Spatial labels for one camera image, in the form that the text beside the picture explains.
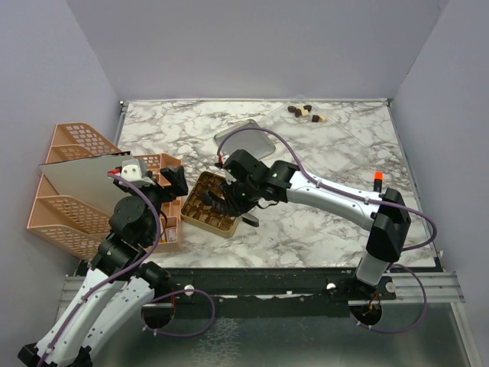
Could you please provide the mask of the black metal tongs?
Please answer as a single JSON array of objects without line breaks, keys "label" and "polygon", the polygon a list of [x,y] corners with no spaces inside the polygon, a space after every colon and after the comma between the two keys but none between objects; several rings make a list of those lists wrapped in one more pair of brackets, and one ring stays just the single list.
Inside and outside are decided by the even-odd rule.
[{"label": "black metal tongs", "polygon": [[202,202],[206,206],[211,206],[212,208],[224,215],[228,215],[230,213],[226,201],[221,197],[215,195],[213,192],[201,191],[199,195],[202,198]]}]

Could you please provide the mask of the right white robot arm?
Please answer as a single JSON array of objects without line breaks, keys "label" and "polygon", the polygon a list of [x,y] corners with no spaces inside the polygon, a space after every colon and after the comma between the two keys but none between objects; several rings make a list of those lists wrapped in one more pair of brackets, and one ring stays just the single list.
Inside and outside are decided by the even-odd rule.
[{"label": "right white robot arm", "polygon": [[286,161],[267,167],[254,158],[229,158],[223,169],[228,181],[221,191],[232,216],[249,212],[263,199],[321,209],[369,231],[366,253],[351,280],[356,297],[368,299],[375,294],[388,266],[399,260],[411,225],[400,192],[388,188],[352,199],[313,183],[297,165]]}]

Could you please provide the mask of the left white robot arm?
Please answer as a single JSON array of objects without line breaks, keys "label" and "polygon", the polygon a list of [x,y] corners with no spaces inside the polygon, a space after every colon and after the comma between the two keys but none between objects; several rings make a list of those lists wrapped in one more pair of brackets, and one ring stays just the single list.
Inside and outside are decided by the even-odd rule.
[{"label": "left white robot arm", "polygon": [[26,366],[91,366],[137,309],[168,295],[169,274],[148,257],[167,225],[163,204],[187,195],[188,186],[181,165],[162,168],[160,174],[168,181],[165,187],[137,159],[108,172],[127,195],[115,204],[110,232],[63,315],[41,340],[18,353]]}]

